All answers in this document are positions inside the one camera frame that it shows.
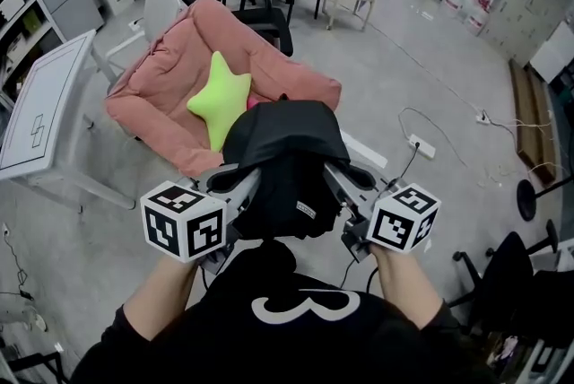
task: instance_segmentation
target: round base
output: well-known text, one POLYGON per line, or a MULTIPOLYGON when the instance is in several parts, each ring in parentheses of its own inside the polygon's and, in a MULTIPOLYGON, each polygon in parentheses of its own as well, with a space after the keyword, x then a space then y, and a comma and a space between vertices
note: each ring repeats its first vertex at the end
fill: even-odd
POLYGON ((517 205, 522 219, 531 222, 536 215, 536 193, 532 183, 527 179, 518 183, 517 205))

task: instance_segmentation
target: power strip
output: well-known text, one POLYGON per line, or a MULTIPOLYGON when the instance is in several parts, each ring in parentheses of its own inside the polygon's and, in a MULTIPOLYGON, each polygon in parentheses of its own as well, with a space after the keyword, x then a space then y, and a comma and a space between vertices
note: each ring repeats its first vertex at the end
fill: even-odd
POLYGON ((434 149, 433 146, 426 143, 422 138, 416 136, 415 134, 411 135, 409 138, 409 145, 412 146, 413 149, 416 149, 416 144, 419 144, 419 153, 422 154, 427 159, 434 159, 434 155, 437 150, 434 149))

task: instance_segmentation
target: person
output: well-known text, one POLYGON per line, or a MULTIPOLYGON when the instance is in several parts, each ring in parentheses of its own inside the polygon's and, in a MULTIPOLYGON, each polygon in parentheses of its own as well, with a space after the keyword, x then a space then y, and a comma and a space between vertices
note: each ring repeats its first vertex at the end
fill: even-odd
POLYGON ((186 310, 197 271, 160 258, 116 312, 72 383, 374 376, 383 382, 496 382, 412 254, 371 245, 384 300, 295 273, 277 240, 240 252, 186 310))

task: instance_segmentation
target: black cable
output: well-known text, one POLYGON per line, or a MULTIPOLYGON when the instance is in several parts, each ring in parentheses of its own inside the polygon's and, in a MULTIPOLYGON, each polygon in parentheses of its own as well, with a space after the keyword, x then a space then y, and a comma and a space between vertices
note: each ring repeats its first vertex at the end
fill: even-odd
POLYGON ((16 256, 16 253, 14 252, 14 247, 12 246, 12 244, 10 242, 8 242, 8 236, 6 234, 4 234, 4 242, 6 242, 6 245, 8 247, 10 247, 10 251, 12 251, 12 254, 14 256, 14 261, 16 263, 16 267, 18 267, 18 273, 16 273, 16 275, 18 277, 18 284, 19 284, 18 290, 21 290, 22 287, 24 286, 24 284, 26 283, 26 281, 28 280, 28 274, 20 266, 20 263, 18 262, 18 257, 16 256))
POLYGON ((411 164, 412 164, 413 161, 414 161, 414 156, 416 156, 416 154, 417 154, 418 151, 419 151, 419 146, 421 146, 421 144, 420 144, 419 142, 417 142, 416 144, 414 144, 413 157, 411 158, 411 160, 409 161, 409 163, 406 164, 406 167, 404 168, 403 173, 401 173, 401 176, 399 177, 399 179, 401 179, 401 178, 405 175, 406 171, 409 170, 409 167, 411 167, 411 164))
POLYGON ((341 284, 339 285, 339 288, 343 288, 344 282, 347 280, 347 275, 349 274, 349 269, 351 269, 352 264, 355 262, 355 260, 353 259, 351 261, 351 263, 349 263, 349 266, 346 268, 346 270, 344 271, 344 277, 343 277, 343 281, 341 282, 341 284))
POLYGON ((203 266, 201 267, 201 278, 204 281, 205 291, 207 292, 207 290, 209 289, 209 286, 207 285, 207 281, 205 280, 205 269, 203 266))
POLYGON ((369 293, 370 292, 370 283, 373 281, 373 277, 375 276, 375 274, 378 272, 378 267, 373 269, 373 272, 370 273, 369 276, 369 281, 367 282, 367 290, 366 292, 369 293))

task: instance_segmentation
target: box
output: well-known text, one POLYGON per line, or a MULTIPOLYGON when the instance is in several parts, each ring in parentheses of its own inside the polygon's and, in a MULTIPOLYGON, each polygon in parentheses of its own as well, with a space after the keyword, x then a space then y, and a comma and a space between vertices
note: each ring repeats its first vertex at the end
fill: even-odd
POLYGON ((20 62, 20 59, 26 55, 26 39, 24 35, 19 33, 18 36, 10 43, 6 50, 6 56, 12 63, 20 62))
POLYGON ((0 3, 0 13, 9 22, 24 7, 24 0, 3 0, 0 3))

